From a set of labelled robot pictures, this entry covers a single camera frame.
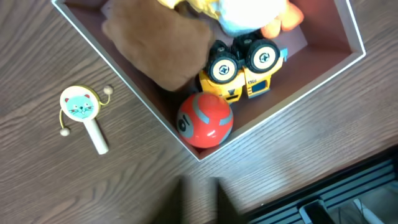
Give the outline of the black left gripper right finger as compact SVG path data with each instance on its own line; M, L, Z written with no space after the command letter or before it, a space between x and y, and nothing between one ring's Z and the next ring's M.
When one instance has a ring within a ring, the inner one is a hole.
M215 184L216 223L217 224L248 224L233 205L219 178L213 178Z

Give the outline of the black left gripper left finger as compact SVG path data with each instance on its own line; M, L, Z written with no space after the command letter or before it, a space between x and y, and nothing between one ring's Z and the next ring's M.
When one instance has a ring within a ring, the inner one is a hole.
M180 176L149 220L150 224L188 224L186 192L188 179Z

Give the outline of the red ball toy with eye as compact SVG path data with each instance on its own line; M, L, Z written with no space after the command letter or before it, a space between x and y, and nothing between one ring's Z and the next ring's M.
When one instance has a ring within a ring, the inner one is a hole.
M190 145L211 148L227 139L233 127L233 111L228 102L208 92L189 96L180 106L177 131Z

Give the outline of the yellow and blue toy truck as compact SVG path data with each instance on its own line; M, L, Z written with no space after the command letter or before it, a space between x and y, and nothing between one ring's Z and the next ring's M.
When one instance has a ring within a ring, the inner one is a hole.
M243 93L253 98L267 92L272 75L281 69L287 56L287 48L279 48L259 32L238 36L231 45L216 40L198 80L203 91L231 104Z

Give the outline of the brown plush toy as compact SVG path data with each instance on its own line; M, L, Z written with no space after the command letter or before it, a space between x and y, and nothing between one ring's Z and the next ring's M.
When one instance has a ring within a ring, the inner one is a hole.
M102 31L138 70L167 91L203 69L215 39L209 25L157 0L116 0Z

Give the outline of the white plush duck toy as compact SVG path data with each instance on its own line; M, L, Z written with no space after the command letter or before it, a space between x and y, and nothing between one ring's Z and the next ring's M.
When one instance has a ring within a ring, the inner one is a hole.
M261 31L263 37L274 39L281 31L299 26L303 12L289 0L187 0L198 13L216 19L231 36Z

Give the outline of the white square box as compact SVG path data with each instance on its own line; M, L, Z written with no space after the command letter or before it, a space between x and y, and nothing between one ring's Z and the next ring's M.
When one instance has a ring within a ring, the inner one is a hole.
M173 135L175 117L185 94L161 89L133 67L102 33L104 1L54 1L53 5L97 51L120 79ZM287 61L271 78L269 92L232 105L234 124L222 143L227 148L362 59L366 51L349 1L297 1L305 19L278 36L289 51Z

